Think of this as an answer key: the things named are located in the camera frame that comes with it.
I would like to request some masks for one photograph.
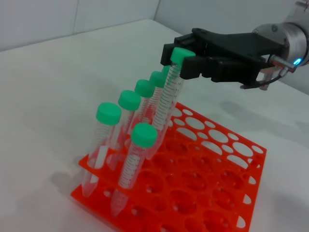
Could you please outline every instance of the test tube rack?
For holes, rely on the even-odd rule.
[[[133,189],[118,186],[123,162],[114,171],[96,170],[86,156],[79,164],[99,177],[98,187],[88,198],[81,186],[71,195],[125,232],[248,232],[265,158],[265,148],[177,103],[160,149],[145,160]],[[129,200],[113,217],[115,189]]]

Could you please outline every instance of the cable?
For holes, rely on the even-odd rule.
[[[266,85],[269,85],[271,83],[274,83],[275,81],[278,81],[280,78],[282,78],[281,75],[278,75],[276,76],[275,78],[269,80],[269,81],[264,81],[264,82],[258,82],[256,83],[255,85],[252,85],[252,86],[241,86],[240,88],[241,89],[250,89],[250,88],[259,88],[259,87],[262,87],[262,86],[266,86]]]

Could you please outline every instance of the centrifuge tube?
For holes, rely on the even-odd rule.
[[[132,90],[124,90],[120,94],[118,104],[121,108],[120,122],[115,126],[112,134],[110,148],[114,151],[120,151],[126,141],[127,133],[132,123],[135,111],[140,106],[140,95]],[[119,154],[117,152],[110,155],[108,165],[115,170]]]
[[[131,127],[129,129],[129,134],[132,133],[133,128],[136,124],[140,122],[145,122],[145,114],[147,111],[147,106],[149,99],[153,96],[155,91],[155,86],[148,80],[139,80],[135,86],[135,92],[141,96],[141,103],[139,109],[135,112]]]
[[[99,169],[103,167],[109,149],[114,126],[119,123],[121,109],[119,106],[105,102],[97,110],[97,125],[88,154],[88,166]],[[85,170],[82,190],[85,197],[89,197],[98,185],[98,177]]]
[[[183,86],[183,79],[180,77],[180,72],[183,64],[183,60],[186,57],[194,57],[195,53],[183,48],[175,47],[171,55],[172,65],[169,69],[169,73],[163,87],[159,105],[156,109],[152,126],[156,128],[158,132],[158,138],[154,146],[147,151],[146,158],[149,160],[157,152],[162,144],[165,133],[169,126],[169,121],[172,116],[172,112],[175,109],[179,92]]]
[[[131,135],[130,145],[126,160],[122,167],[118,185],[124,189],[131,189],[133,177],[138,175],[145,160],[144,151],[152,147],[157,139],[156,129],[147,123],[137,124]],[[128,197],[120,191],[114,191],[111,201],[111,213],[118,215],[126,206]]]
[[[166,81],[166,77],[163,76],[162,72],[154,71],[149,79],[150,83],[155,86],[154,94],[149,99],[147,106],[144,122],[151,123],[153,116],[155,115],[155,110],[158,106],[159,100],[161,98],[162,90]]]

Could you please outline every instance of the robotic arm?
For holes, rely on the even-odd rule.
[[[186,58],[182,79],[211,78],[214,82],[240,82],[241,88],[267,89],[288,72],[309,63],[309,3],[296,2],[289,16],[279,24],[264,24],[244,34],[216,34],[204,29],[175,38],[164,45],[162,65],[170,65],[175,47],[196,53]],[[259,72],[263,81],[257,81]]]

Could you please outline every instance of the large circular hole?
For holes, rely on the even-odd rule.
[[[234,152],[234,150],[231,147],[229,147],[228,145],[222,145],[222,149],[224,151],[228,152],[228,153],[233,153]]]
[[[242,154],[243,156],[251,157],[253,156],[253,151],[247,147],[245,144],[241,144],[239,142],[233,143],[234,149]]]
[[[190,138],[190,139],[192,139],[192,140],[194,140],[194,141],[197,140],[196,134],[194,134],[193,131],[191,131],[191,130],[189,130],[189,129],[187,129],[187,128],[179,127],[179,128],[177,128],[176,131],[178,131],[179,133],[181,133],[181,134],[187,136],[188,138]]]
[[[164,154],[154,156],[153,163],[157,169],[165,173],[173,172],[176,168],[175,161]]]
[[[190,115],[190,116],[193,115],[193,113],[192,113],[191,111],[186,110],[186,109],[184,109],[183,112],[184,112],[186,115]]]
[[[222,213],[206,211],[203,214],[205,227],[210,232],[232,232],[228,220]]]
[[[183,145],[182,141],[179,140],[169,140],[166,143],[166,148],[170,152],[174,153],[176,156],[185,156],[188,153],[188,149]]]
[[[227,159],[229,161],[232,161],[233,163],[237,164],[238,166],[247,169],[248,168],[248,164],[246,161],[244,161],[242,158],[238,157],[238,156],[234,156],[234,155],[229,155],[227,157]]]
[[[179,186],[182,185],[182,181],[180,178],[178,178],[176,175],[174,174],[170,174],[170,175],[167,175],[165,177],[166,179],[166,182],[171,186],[171,187],[174,187],[174,188],[178,188]]]
[[[193,214],[197,207],[193,197],[181,190],[174,190],[170,193],[170,202],[173,209],[180,214]]]
[[[197,129],[197,130],[202,130],[205,128],[204,124],[197,120],[196,118],[193,118],[193,117],[187,117],[185,119],[186,123],[188,123],[188,125],[194,129]]]
[[[150,200],[150,206],[157,211],[164,211],[167,207],[167,203],[161,197],[153,197]]]
[[[228,142],[227,136],[225,134],[223,134],[222,132],[218,131],[218,130],[210,130],[209,135],[211,136],[211,138],[213,138],[214,140],[216,140],[220,143],[227,143]]]
[[[206,182],[204,178],[196,172],[182,173],[182,179],[184,184],[192,190],[202,191],[206,188]]]
[[[203,155],[194,156],[192,158],[192,162],[201,171],[208,172],[208,173],[211,173],[213,171],[211,161]]]
[[[202,232],[203,231],[202,225],[196,219],[191,218],[191,217],[185,220],[184,225],[189,232]]]
[[[138,182],[144,185],[145,191],[148,193],[159,193],[164,188],[162,178],[150,171],[143,171],[139,174]]]
[[[199,194],[197,196],[197,202],[205,208],[209,208],[213,206],[212,198],[208,194],[205,194],[205,193]]]
[[[235,189],[241,189],[243,186],[243,180],[231,171],[224,171],[221,175],[221,179],[229,186]]]
[[[235,199],[233,195],[221,188],[215,189],[212,192],[212,198],[218,206],[226,210],[235,208]]]
[[[252,149],[253,149],[254,151],[256,151],[257,153],[260,153],[260,154],[263,153],[263,150],[262,150],[261,148],[257,147],[257,146],[252,146]]]
[[[209,122],[209,121],[205,121],[205,124],[206,124],[206,126],[211,127],[211,128],[216,127],[212,122]]]
[[[174,119],[174,122],[179,126],[184,126],[184,122],[178,118]]]
[[[173,110],[172,115],[173,115],[174,117],[180,117],[180,116],[183,115],[183,114],[182,114],[182,112],[181,112],[179,109],[175,108],[175,109]]]
[[[203,141],[202,145],[204,147],[207,147],[208,149],[214,151],[215,153],[222,155],[222,150],[220,147],[218,147],[216,144],[209,142],[209,141]]]

